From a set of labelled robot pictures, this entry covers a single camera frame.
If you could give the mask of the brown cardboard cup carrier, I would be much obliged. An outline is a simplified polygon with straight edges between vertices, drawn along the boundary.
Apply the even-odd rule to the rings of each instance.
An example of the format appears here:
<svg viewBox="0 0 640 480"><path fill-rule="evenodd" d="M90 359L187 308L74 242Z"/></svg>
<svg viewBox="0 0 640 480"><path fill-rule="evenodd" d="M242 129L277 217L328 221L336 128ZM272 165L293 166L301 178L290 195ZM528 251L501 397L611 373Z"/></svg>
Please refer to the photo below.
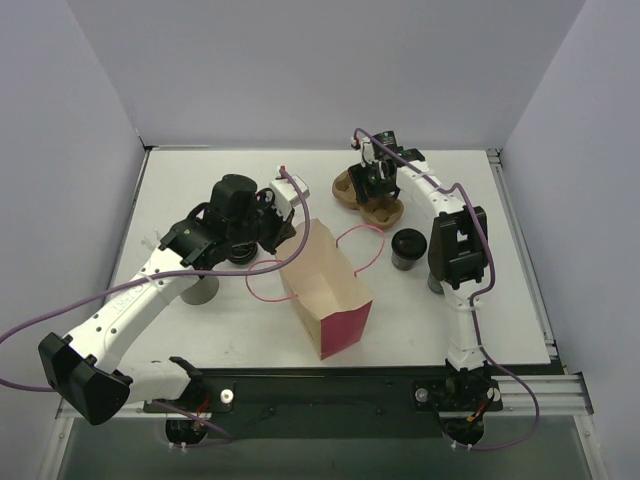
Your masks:
<svg viewBox="0 0 640 480"><path fill-rule="evenodd" d="M334 179L332 194L340 205L357 211L366 224L381 230L391 229L404 213L404 204L393 196L372 198L363 205L358 204L355 188L347 171L343 171Z"/></svg>

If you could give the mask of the dark transparent coffee cup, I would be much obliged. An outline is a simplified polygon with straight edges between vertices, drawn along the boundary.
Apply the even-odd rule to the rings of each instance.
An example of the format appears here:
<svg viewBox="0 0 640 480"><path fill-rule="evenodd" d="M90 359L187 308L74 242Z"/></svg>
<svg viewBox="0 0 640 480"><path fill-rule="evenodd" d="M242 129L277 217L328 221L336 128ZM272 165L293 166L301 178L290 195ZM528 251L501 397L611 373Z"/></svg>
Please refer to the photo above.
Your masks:
<svg viewBox="0 0 640 480"><path fill-rule="evenodd" d="M409 271L416 267L416 265L422 260L424 253L420 255L403 255L396 250L392 251L391 262L392 265L400 271Z"/></svg>

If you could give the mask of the pink and beige paper bag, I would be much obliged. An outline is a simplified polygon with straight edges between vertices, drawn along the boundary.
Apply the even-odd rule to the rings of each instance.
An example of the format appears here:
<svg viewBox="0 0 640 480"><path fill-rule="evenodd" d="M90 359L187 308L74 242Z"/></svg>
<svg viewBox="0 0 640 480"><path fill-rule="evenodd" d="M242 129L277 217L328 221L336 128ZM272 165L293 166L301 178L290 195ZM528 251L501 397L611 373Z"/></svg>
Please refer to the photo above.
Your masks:
<svg viewBox="0 0 640 480"><path fill-rule="evenodd" d="M380 247L363 266L356 268L340 249L340 241L350 233L366 229L379 235ZM383 253L385 232L372 225L359 224L334 236L320 220L310 221L309 238L302 252L289 264L291 256L302 241L302 234L285 241L269 263L279 269L285 295L265 298L258 295L245 279L245 286L256 299L265 303L288 302L298 315L320 360L326 360L361 340L373 296L360 279Z"/></svg>

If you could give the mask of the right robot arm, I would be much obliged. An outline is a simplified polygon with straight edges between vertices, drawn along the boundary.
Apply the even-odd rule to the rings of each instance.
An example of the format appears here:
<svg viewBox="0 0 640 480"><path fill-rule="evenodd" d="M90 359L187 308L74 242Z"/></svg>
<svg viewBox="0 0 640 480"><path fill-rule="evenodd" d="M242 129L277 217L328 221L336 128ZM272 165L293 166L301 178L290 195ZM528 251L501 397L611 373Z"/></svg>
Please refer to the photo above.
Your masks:
<svg viewBox="0 0 640 480"><path fill-rule="evenodd" d="M417 149L401 148L391 130L371 135L357 128L351 147L360 153L359 162L348 169L358 205L388 203L404 194L432 222L427 241L429 273L441 285L450 309L445 362L457 371L483 367L474 287L485 274L490 281L495 276L485 211L471 205L461 185L445 187L425 156Z"/></svg>

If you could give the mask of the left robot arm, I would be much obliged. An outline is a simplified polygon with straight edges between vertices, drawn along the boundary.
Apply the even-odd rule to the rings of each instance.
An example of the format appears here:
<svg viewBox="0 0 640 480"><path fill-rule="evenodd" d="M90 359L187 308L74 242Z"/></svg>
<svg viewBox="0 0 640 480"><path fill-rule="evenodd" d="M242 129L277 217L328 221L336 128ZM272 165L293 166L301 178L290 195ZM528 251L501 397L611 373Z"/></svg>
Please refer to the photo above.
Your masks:
<svg viewBox="0 0 640 480"><path fill-rule="evenodd" d="M125 365L126 352L172 301L244 247L274 254L296 234L295 207L308 186L286 171L259 189L254 180L226 174L211 197L171 226L149 259L108 301L65 335L48 334L38 353L50 387L90 424L101 425L129 403L169 400L179 410L201 403L198 370L172 357Z"/></svg>

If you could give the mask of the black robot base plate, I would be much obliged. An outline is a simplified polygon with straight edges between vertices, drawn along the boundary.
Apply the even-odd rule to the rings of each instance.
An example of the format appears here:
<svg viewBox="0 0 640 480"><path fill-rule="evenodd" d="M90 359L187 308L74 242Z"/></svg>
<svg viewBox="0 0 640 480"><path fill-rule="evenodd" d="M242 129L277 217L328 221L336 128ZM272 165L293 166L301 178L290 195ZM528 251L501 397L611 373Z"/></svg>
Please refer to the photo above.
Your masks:
<svg viewBox="0 0 640 480"><path fill-rule="evenodd" d="M163 434L178 446L257 439L422 439L444 428L472 444L484 416L503 408L482 367L216 368L177 400L147 404L167 413Z"/></svg>

